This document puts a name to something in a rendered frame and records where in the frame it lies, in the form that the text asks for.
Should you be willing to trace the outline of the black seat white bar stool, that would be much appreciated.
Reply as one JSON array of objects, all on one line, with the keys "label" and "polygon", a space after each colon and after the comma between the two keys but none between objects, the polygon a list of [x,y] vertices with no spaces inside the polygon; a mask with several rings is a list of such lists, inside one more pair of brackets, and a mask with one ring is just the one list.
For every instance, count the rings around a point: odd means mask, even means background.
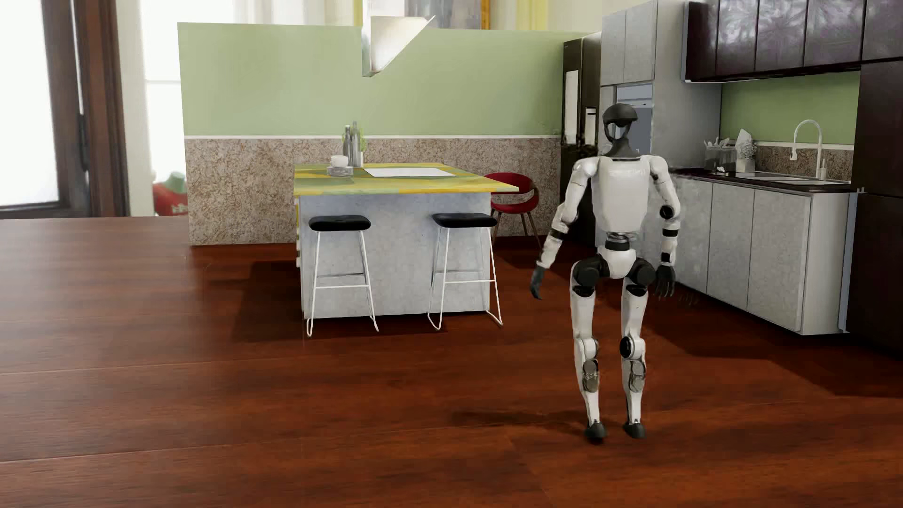
[{"label": "black seat white bar stool", "polygon": [[[373,292],[370,283],[370,273],[367,259],[367,248],[364,231],[371,226],[370,220],[359,214],[344,215],[320,215],[311,217],[308,220],[308,226],[312,231],[316,232],[316,242],[314,248],[314,265],[313,276],[311,279],[312,289],[310,290],[310,313],[306,317],[305,331],[307,337],[311,337],[313,333],[315,308],[318,290],[346,289],[346,288],[365,288],[367,290],[367,302],[369,304],[369,316],[375,330],[378,332],[379,327],[376,320],[376,312],[374,306]],[[358,240],[358,250],[360,255],[360,269],[357,272],[348,271],[351,268],[349,261],[341,252],[331,252],[331,257],[327,257],[328,270],[323,275],[319,273],[321,258],[321,243],[324,233],[355,233]],[[363,278],[358,283],[343,284],[326,284],[321,285],[320,278],[344,278],[344,277],[360,277]]]},{"label": "black seat white bar stool", "polygon": [[426,317],[439,331],[444,323],[446,289],[457,285],[479,285],[482,309],[503,326],[498,270],[492,244],[497,219],[482,213],[432,214],[436,224]]}]

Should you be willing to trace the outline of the utensil holder with cutlery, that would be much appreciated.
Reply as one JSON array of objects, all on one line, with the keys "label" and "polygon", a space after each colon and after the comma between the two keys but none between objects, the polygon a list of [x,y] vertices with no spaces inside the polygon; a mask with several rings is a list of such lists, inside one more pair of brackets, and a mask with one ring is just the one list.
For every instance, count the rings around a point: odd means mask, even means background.
[{"label": "utensil holder with cutlery", "polygon": [[734,142],[728,138],[717,137],[715,141],[705,142],[704,168],[711,173],[733,173],[737,167],[737,151]]}]

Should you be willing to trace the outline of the dark kitchen countertop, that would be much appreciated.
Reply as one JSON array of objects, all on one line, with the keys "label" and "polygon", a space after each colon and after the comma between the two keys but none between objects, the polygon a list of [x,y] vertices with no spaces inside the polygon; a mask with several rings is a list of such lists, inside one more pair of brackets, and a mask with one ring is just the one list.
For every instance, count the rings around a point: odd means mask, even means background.
[{"label": "dark kitchen countertop", "polygon": [[694,180],[722,183],[754,189],[767,189],[789,193],[855,193],[846,181],[819,180],[802,175],[785,175],[770,172],[718,172],[706,171],[703,167],[672,167],[673,176]]}]

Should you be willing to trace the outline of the small potted plant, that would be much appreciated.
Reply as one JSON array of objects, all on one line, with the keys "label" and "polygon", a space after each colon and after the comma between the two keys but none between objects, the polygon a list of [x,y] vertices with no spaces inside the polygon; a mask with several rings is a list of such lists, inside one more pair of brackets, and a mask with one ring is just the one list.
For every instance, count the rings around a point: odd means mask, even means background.
[{"label": "small potted plant", "polygon": [[737,154],[736,173],[754,173],[756,171],[755,155],[757,146],[753,142],[751,133],[741,128],[735,143]]}]

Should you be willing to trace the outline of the kitchen island, yellow-green top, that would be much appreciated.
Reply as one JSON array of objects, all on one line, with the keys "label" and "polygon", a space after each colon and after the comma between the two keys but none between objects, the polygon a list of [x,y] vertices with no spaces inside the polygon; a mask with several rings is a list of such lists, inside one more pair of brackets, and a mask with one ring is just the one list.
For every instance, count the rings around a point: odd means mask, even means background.
[{"label": "kitchen island, yellow-green top", "polygon": [[[326,164],[298,164],[294,168],[293,197],[297,212],[296,264],[300,271],[301,308],[310,313],[316,232],[308,220],[320,215],[359,214],[371,226],[364,231],[370,283],[376,317],[426,315],[431,266],[436,239],[432,214],[491,213],[494,191],[516,187],[439,163],[367,164],[365,167],[438,167],[452,177],[375,178],[355,168],[352,177],[326,174]],[[360,269],[355,233],[324,233],[319,273],[328,270],[327,257],[341,252],[349,261],[348,271]],[[358,283],[363,278],[320,278],[321,285]],[[482,312],[479,285],[457,285],[446,289],[444,315]],[[369,316],[367,290],[346,288],[318,290],[315,319]]]}]

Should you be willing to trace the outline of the robot head, dark visor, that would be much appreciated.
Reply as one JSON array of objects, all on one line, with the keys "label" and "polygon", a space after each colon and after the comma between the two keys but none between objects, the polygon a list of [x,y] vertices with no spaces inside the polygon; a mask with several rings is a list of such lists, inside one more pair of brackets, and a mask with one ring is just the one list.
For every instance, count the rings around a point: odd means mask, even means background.
[{"label": "robot head, dark visor", "polygon": [[638,151],[631,147],[627,134],[630,126],[638,120],[632,106],[626,103],[615,103],[609,106],[602,115],[602,132],[610,143],[610,148],[601,156],[613,160],[638,160]]}]

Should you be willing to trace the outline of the white flat board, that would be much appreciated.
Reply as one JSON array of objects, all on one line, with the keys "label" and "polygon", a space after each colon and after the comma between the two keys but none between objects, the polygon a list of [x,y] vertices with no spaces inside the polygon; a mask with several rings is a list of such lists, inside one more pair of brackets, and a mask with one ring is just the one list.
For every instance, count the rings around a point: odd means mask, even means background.
[{"label": "white flat board", "polygon": [[455,176],[454,173],[438,167],[365,167],[364,171],[375,178],[435,178]]}]

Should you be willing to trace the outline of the black refrigerator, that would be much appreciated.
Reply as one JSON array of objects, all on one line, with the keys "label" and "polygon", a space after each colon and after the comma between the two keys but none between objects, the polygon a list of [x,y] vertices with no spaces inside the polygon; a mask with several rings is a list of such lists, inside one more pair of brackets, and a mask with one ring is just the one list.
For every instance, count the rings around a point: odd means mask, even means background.
[{"label": "black refrigerator", "polygon": [[568,40],[562,46],[561,202],[575,163],[599,154],[601,54],[601,32]]}]

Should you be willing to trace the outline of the grey tall cabinet with oven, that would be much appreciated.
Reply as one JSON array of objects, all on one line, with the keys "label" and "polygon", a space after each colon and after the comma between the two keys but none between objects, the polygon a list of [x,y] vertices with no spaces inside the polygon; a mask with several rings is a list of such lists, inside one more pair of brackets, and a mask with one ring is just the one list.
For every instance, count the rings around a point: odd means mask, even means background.
[{"label": "grey tall cabinet with oven", "polygon": [[720,131],[721,85],[686,77],[685,58],[696,0],[648,0],[602,18],[600,99],[638,113],[629,143],[671,167],[702,167],[706,143]]}]

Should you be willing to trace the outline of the dark brown tall cabinet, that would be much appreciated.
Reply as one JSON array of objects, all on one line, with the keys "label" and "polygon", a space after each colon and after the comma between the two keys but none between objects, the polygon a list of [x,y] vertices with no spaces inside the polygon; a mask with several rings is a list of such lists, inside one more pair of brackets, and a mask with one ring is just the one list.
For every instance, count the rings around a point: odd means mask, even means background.
[{"label": "dark brown tall cabinet", "polygon": [[862,66],[846,330],[903,356],[903,60]]}]

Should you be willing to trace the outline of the glass bottles with plant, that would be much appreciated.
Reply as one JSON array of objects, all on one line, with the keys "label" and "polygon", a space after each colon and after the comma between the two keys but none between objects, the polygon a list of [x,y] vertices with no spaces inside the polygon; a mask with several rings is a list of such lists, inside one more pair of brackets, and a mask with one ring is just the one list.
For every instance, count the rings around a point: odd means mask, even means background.
[{"label": "glass bottles with plant", "polygon": [[356,121],[345,126],[342,144],[343,155],[347,157],[348,165],[353,168],[363,168],[366,142]]}]

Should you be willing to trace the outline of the white range hood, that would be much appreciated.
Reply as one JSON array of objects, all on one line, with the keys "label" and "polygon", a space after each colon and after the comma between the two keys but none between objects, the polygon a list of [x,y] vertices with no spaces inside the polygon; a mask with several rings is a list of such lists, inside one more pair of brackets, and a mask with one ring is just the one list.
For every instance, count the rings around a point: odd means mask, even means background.
[{"label": "white range hood", "polygon": [[409,16],[409,0],[362,0],[362,76],[383,71],[434,19]]}]

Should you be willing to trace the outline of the red and green object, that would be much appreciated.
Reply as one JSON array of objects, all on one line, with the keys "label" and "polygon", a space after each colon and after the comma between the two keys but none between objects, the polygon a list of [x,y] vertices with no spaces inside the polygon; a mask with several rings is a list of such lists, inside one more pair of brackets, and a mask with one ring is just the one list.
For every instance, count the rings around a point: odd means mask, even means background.
[{"label": "red and green object", "polygon": [[186,175],[174,171],[164,181],[152,185],[154,213],[158,216],[188,215]]}]

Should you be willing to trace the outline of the dark brown wall cabinets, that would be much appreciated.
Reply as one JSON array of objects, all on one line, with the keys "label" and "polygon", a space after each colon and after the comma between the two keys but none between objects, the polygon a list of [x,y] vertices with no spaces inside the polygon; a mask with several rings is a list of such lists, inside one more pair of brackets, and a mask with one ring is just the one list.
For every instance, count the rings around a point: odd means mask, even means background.
[{"label": "dark brown wall cabinets", "polygon": [[686,0],[683,79],[726,83],[903,61],[903,0]]}]

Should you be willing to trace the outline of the dark wooden door frame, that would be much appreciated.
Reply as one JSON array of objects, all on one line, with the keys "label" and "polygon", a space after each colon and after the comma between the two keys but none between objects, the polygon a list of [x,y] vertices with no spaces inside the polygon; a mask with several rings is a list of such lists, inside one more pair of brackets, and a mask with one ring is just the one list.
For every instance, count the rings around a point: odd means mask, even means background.
[{"label": "dark wooden door frame", "polygon": [[0,220],[130,212],[116,0],[0,0]]}]

